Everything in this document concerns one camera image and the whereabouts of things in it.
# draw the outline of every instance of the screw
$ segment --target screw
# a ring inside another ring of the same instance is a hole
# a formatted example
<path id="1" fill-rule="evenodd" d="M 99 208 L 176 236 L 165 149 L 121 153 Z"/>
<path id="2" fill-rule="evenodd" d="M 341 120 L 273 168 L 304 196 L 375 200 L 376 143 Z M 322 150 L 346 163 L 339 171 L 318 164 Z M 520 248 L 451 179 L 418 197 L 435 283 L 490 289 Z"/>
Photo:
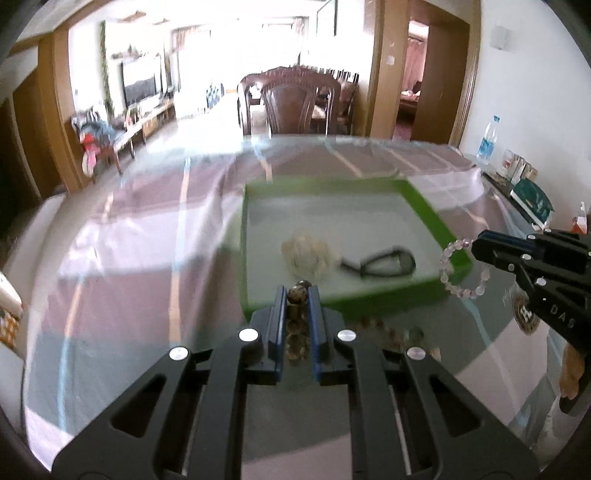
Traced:
<path id="1" fill-rule="evenodd" d="M 175 361 L 185 360 L 188 355 L 189 350 L 183 346 L 176 346 L 168 353 L 168 356 Z"/>
<path id="2" fill-rule="evenodd" d="M 412 346 L 411 348 L 409 348 L 407 350 L 407 356 L 411 359 L 411 360 L 423 360 L 427 354 L 425 353 L 425 350 L 423 350 L 421 347 L 419 346 Z"/>
<path id="3" fill-rule="evenodd" d="M 243 342 L 253 342 L 258 338 L 258 332 L 254 328 L 245 328 L 240 330 L 238 337 Z"/>
<path id="4" fill-rule="evenodd" d="M 357 334 L 353 330 L 341 330 L 336 336 L 341 342 L 352 342 L 357 338 Z"/>

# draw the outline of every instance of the plaid tablecloth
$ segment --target plaid tablecloth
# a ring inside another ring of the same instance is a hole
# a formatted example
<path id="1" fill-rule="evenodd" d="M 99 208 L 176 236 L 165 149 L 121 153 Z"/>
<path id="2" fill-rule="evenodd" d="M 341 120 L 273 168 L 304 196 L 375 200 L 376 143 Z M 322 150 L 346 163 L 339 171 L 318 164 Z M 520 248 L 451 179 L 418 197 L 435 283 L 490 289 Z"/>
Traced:
<path id="1" fill-rule="evenodd" d="M 61 263 L 29 345 L 24 391 L 30 446 L 48 468 L 72 436 L 171 346 L 216 345 L 245 321 L 236 270 L 237 213 L 247 181 L 400 173 L 458 238 L 475 238 L 485 228 L 531 232 L 489 191 L 480 171 L 447 146 L 278 137 L 247 141 L 232 154 L 179 158 L 177 165 L 126 178 Z M 475 268 L 465 284 L 477 285 L 479 273 Z M 443 365 L 531 442 L 556 396 L 560 345 L 545 324 L 531 336 L 519 330 L 507 301 L 513 282 L 495 271 L 477 300 L 449 297 L 386 322 L 423 328 Z M 320 389 L 289 369 L 279 387 L 254 388 L 244 478 L 345 478 L 350 444 L 343 388 Z"/>

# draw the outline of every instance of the green plant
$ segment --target green plant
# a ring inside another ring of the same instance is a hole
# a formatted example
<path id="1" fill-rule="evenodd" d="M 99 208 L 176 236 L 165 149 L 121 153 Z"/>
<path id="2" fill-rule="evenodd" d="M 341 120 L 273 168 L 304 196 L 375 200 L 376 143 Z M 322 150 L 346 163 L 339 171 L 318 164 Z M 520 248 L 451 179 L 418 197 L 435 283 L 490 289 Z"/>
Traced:
<path id="1" fill-rule="evenodd" d="M 106 22 L 103 20 L 100 23 L 100 69 L 103 77 L 103 90 L 105 94 L 105 108 L 107 115 L 112 118 L 113 112 L 113 99 L 111 98 L 111 88 L 109 87 L 109 66 L 107 64 L 107 50 L 105 47 L 105 32 Z"/>

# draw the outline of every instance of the pink beaded bracelet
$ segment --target pink beaded bracelet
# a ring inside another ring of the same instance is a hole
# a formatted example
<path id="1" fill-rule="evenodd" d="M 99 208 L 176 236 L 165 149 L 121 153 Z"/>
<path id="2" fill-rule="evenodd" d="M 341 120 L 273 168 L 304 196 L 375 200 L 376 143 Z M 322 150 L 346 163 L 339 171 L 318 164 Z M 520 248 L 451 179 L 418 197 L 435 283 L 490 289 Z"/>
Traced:
<path id="1" fill-rule="evenodd" d="M 450 268 L 450 258 L 452 257 L 455 251 L 459 251 L 462 249 L 468 249 L 472 246 L 472 240 L 468 240 L 465 238 L 464 240 L 456 240 L 455 242 L 451 242 L 448 244 L 447 248 L 443 251 L 441 255 L 441 262 L 439 267 L 441 283 L 445 285 L 445 289 L 449 291 L 452 295 L 455 295 L 459 299 L 476 299 L 484 295 L 486 290 L 486 282 L 489 281 L 491 277 L 491 271 L 488 267 L 484 267 L 480 274 L 480 285 L 476 287 L 475 290 L 470 290 L 469 288 L 463 289 L 456 285 L 452 285 L 449 282 L 449 268 Z"/>

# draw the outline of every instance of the water bottle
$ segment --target water bottle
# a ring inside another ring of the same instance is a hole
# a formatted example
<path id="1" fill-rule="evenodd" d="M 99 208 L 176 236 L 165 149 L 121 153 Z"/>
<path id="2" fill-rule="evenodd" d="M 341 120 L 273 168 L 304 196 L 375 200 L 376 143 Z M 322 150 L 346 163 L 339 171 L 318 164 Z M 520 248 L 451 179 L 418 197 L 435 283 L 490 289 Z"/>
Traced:
<path id="1" fill-rule="evenodd" d="M 498 127 L 500 120 L 501 119 L 499 117 L 494 116 L 492 122 L 488 124 L 488 127 L 486 127 L 484 138 L 482 139 L 482 143 L 478 149 L 478 155 L 476 155 L 476 159 L 484 166 L 487 165 L 491 160 L 492 151 L 495 149 L 496 127 Z"/>

